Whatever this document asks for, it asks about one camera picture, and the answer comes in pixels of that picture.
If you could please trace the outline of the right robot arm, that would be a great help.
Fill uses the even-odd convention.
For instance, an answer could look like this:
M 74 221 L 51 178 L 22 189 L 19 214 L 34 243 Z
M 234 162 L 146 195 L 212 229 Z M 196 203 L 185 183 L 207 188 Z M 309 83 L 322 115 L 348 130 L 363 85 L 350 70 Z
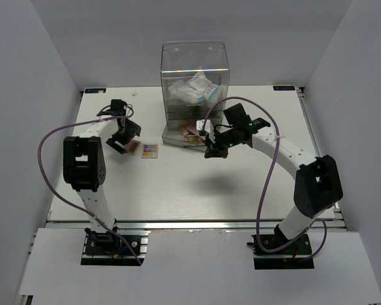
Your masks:
M 228 122 L 226 131 L 213 126 L 209 116 L 196 123 L 197 132 L 205 137 L 204 157 L 226 158 L 229 149 L 239 144 L 265 154 L 271 165 L 260 195 L 256 223 L 260 224 L 262 207 L 267 188 L 276 165 L 287 171 L 295 181 L 294 206 L 288 215 L 274 228 L 268 245 L 261 239 L 257 247 L 266 254 L 287 254 L 307 232 L 319 216 L 343 197 L 337 163 L 329 155 L 316 156 L 299 148 L 280 135 L 272 116 L 267 119 L 251 119 L 242 104 L 224 110 Z

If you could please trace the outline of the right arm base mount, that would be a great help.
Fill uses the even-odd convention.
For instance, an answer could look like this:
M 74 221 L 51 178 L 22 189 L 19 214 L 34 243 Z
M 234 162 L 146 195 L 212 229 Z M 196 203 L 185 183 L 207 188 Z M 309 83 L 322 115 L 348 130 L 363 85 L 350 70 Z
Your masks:
M 246 246 L 253 252 L 255 270 L 314 269 L 313 258 L 308 258 L 312 255 L 312 247 L 307 233 L 277 252 L 263 251 L 255 234 Z

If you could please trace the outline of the four-pan nude palette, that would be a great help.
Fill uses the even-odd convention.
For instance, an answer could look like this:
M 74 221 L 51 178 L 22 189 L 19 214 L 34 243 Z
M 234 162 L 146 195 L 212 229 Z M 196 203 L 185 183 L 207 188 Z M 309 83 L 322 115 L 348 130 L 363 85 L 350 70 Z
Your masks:
M 134 156 L 136 155 L 138 149 L 140 148 L 141 146 L 141 142 L 140 141 L 137 141 L 137 140 L 131 140 L 129 141 L 125 146 L 124 146 L 124 149 L 125 151 Z

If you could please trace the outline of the cotton pad bag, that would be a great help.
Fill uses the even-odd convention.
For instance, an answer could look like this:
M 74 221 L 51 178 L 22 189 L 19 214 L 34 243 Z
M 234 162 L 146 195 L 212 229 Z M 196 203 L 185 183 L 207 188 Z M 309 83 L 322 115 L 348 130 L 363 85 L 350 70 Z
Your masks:
M 179 98 L 186 104 L 199 104 L 204 102 L 202 94 L 188 86 L 182 79 L 170 85 L 168 91 L 173 97 Z
M 193 75 L 188 81 L 188 85 L 202 95 L 208 107 L 223 99 L 223 87 L 210 81 L 203 71 Z

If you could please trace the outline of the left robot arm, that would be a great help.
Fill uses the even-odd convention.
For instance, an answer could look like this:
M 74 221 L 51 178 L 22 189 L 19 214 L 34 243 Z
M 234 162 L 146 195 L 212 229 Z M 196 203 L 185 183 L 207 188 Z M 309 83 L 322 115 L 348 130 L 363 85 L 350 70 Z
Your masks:
M 128 145 L 140 136 L 141 127 L 127 118 L 132 108 L 121 99 L 98 113 L 99 121 L 84 132 L 63 140 L 63 179 L 78 194 L 88 211 L 90 228 L 86 230 L 89 246 L 106 254 L 115 254 L 123 246 L 116 234 L 116 220 L 110 212 L 103 183 L 106 165 L 103 145 L 119 154 L 128 153 Z

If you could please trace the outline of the brown eyeshadow palette long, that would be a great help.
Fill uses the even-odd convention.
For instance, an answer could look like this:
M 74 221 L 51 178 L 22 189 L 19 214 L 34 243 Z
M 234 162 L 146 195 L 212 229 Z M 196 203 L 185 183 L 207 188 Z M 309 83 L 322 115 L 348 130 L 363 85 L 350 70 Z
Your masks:
M 185 135 L 184 136 L 184 142 L 186 142 L 188 144 L 204 145 L 205 138 L 199 137 L 197 135 Z

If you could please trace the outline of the round-pan orange palette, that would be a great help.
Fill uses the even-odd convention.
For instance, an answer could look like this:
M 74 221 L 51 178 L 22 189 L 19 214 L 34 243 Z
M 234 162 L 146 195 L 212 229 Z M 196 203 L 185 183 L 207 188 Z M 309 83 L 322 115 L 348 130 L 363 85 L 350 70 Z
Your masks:
M 190 128 L 191 128 L 190 122 L 186 121 L 186 122 L 180 123 L 178 127 L 179 127 L 179 130 L 182 132 L 183 136 L 192 135 L 192 132 L 190 131 Z

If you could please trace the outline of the pink blush palette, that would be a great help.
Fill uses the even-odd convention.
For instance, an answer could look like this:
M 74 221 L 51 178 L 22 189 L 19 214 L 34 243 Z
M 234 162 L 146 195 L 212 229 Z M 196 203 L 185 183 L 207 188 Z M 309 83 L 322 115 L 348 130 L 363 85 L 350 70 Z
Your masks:
M 202 140 L 204 140 L 206 137 L 203 136 L 203 135 L 200 135 L 199 134 L 199 131 L 197 130 L 196 128 L 196 123 L 195 122 L 190 122 L 187 126 L 186 126 L 186 130 L 188 131 L 188 134 L 189 135 L 193 135 L 193 136 L 196 136 Z

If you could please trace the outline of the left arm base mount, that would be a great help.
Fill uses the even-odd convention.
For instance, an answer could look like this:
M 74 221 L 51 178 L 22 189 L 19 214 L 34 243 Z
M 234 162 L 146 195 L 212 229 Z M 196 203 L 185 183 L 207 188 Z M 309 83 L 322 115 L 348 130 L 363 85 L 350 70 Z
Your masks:
M 109 232 L 97 233 L 90 228 L 84 231 L 82 266 L 140 266 L 128 246 L 117 236 Z

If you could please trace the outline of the glitter nine-pan palette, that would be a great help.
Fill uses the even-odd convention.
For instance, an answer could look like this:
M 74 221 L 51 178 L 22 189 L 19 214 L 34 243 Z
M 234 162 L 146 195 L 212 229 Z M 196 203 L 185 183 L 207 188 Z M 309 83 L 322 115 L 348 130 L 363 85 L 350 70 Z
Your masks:
M 159 144 L 143 144 L 142 159 L 158 158 Z

